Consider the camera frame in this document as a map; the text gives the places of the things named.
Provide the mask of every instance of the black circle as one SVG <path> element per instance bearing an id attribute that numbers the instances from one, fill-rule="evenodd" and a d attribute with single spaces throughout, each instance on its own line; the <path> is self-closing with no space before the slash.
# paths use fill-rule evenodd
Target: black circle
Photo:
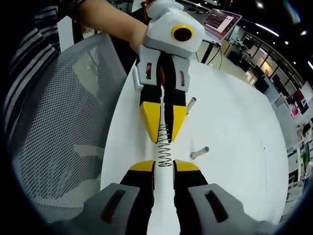
<path id="1" fill-rule="evenodd" d="M 192 36 L 191 31 L 188 28 L 179 28 L 174 32 L 174 38 L 180 42 L 188 41 Z"/>

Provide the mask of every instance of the gray mesh chair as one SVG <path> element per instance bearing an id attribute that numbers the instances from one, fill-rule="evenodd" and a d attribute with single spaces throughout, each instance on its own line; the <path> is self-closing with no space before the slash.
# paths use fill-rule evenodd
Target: gray mesh chair
<path id="1" fill-rule="evenodd" d="M 63 52 L 27 95 L 12 137 L 13 166 L 45 221 L 75 217 L 99 192 L 126 77 L 109 36 L 97 34 Z"/>

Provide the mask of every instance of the metal spring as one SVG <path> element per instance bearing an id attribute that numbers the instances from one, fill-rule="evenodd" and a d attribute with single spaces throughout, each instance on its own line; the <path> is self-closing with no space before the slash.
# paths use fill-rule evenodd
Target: metal spring
<path id="1" fill-rule="evenodd" d="M 171 166 L 172 159 L 170 158 L 171 154 L 169 151 L 171 149 L 168 147 L 170 143 L 168 142 L 167 137 L 167 126 L 165 124 L 161 124 L 158 131 L 158 139 L 157 139 L 157 148 L 158 148 L 158 166 L 167 167 Z"/>

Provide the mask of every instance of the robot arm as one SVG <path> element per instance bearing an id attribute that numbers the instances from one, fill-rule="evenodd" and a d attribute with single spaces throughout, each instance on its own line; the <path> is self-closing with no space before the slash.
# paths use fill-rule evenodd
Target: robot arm
<path id="1" fill-rule="evenodd" d="M 185 93 L 189 89 L 189 57 L 204 37 L 203 26 L 173 0 L 157 0 L 148 9 L 151 19 L 133 71 L 140 92 L 140 109 L 152 142 L 157 142 L 161 110 L 161 82 L 165 76 L 164 103 L 168 140 L 174 141 L 186 116 Z"/>

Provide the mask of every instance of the metal pin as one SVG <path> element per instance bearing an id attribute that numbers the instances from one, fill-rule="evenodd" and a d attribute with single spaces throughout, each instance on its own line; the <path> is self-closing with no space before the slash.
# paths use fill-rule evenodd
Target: metal pin
<path id="1" fill-rule="evenodd" d="M 209 152 L 209 150 L 210 150 L 209 147 L 206 146 L 206 147 L 204 147 L 203 149 L 200 149 L 200 150 L 197 151 L 197 152 L 192 152 L 192 153 L 190 154 L 190 158 L 194 160 L 194 159 L 196 159 L 197 157 L 199 157 L 199 156 L 201 156 L 201 155 L 203 155 L 203 154 Z"/>
<path id="2" fill-rule="evenodd" d="M 191 107 L 195 104 L 195 102 L 197 101 L 197 99 L 195 97 L 191 98 L 191 101 L 189 102 L 188 106 L 187 106 L 187 115 L 191 109 Z"/>

